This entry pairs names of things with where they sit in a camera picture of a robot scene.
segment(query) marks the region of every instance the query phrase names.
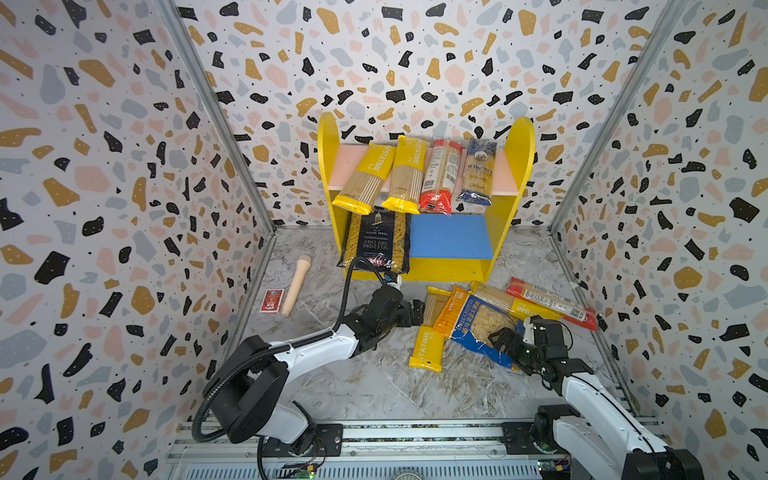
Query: black pasta package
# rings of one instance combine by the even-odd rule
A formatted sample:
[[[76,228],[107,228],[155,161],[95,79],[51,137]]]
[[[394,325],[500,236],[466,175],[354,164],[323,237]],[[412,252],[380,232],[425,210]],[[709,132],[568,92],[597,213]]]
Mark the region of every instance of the black pasta package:
[[[374,207],[370,215],[350,214],[337,266],[348,267],[362,256],[379,272],[408,273],[411,257],[411,216]],[[367,270],[362,263],[356,270]]]

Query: patterned wall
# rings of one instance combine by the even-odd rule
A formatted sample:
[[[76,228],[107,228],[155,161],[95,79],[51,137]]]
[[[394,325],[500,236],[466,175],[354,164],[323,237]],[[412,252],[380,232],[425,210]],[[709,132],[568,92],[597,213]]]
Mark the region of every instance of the patterned wall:
[[[641,411],[768,471],[768,3],[689,2],[557,238]]]
[[[549,223],[664,0],[224,2],[179,11],[277,224],[323,224],[317,120],[344,141],[506,139],[535,119],[515,223]]]
[[[154,4],[0,15],[0,477],[160,478],[261,227]]]

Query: wooden rolling pin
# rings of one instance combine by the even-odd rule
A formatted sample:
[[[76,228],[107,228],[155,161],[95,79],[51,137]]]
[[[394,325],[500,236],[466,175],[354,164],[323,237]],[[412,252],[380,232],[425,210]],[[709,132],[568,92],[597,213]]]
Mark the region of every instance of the wooden rolling pin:
[[[293,310],[296,298],[299,296],[299,290],[301,290],[301,283],[304,281],[304,276],[311,266],[312,258],[309,255],[302,255],[296,262],[296,272],[293,274],[293,280],[288,289],[288,296],[283,304],[283,316],[289,316],[291,310]]]

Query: spaghetti package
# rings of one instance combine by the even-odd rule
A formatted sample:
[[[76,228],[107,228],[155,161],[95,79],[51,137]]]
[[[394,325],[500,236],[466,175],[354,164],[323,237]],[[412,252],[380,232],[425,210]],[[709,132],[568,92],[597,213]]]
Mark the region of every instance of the spaghetti package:
[[[598,322],[595,319],[593,309],[581,307],[540,286],[531,285],[519,278],[512,277],[507,293],[528,302],[536,303],[552,312],[560,313],[567,321],[583,326],[585,329],[598,329]]]
[[[456,187],[462,152],[463,147],[454,141],[435,140],[419,197],[422,212],[451,214],[451,197]]]
[[[472,138],[462,172],[462,192],[458,199],[468,204],[491,205],[496,142]]]
[[[404,214],[419,214],[419,192],[424,180],[424,160],[429,144],[405,135],[397,137],[397,151],[384,208]]]
[[[454,286],[451,298],[435,321],[434,330],[471,352],[482,353],[497,364],[511,368],[512,359],[506,353],[494,349],[488,339],[492,333],[505,327],[520,335],[525,334],[522,321]]]
[[[553,312],[541,305],[512,296],[509,293],[502,292],[499,289],[478,281],[472,282],[472,295],[478,297],[480,300],[490,303],[515,318],[527,319],[535,315],[539,315],[541,318],[547,320],[559,320],[563,318],[562,313]]]
[[[337,266],[348,267],[358,255],[379,272],[408,273],[411,260],[411,217],[376,207],[370,215],[349,215],[346,239]],[[362,264],[356,269],[365,268]]]
[[[449,298],[451,298],[449,291],[433,286],[427,287],[424,322],[419,327],[419,334],[416,335],[416,344],[413,346],[413,355],[408,361],[408,366],[442,372],[442,350],[445,348],[445,337],[435,332],[433,327]]]
[[[355,214],[370,214],[373,202],[379,195],[384,180],[389,176],[394,160],[394,147],[371,143],[360,165],[333,199],[333,205]]]

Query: marble floor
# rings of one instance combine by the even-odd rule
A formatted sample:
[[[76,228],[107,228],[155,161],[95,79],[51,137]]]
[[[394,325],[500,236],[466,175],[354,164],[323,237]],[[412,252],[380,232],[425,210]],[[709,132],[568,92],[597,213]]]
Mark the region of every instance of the marble floor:
[[[264,290],[287,288],[301,255],[311,256],[313,263],[290,318],[259,313]],[[244,335],[258,334],[267,341],[291,339],[333,325],[343,289],[338,260],[331,230],[278,230]],[[572,298],[543,231],[510,231],[488,283],[504,289],[510,276]],[[377,285],[353,281],[347,311],[367,303]],[[426,283],[406,282],[402,291],[406,300],[423,300],[426,288]],[[581,357],[610,385],[608,368],[591,333],[569,326],[574,334],[570,356]],[[541,386],[539,377],[503,369],[451,341],[445,343],[441,373],[410,368],[417,330],[395,329],[375,352],[330,363],[299,377],[286,386],[283,400],[297,400],[316,419],[339,420],[530,418],[539,405],[562,401]]]

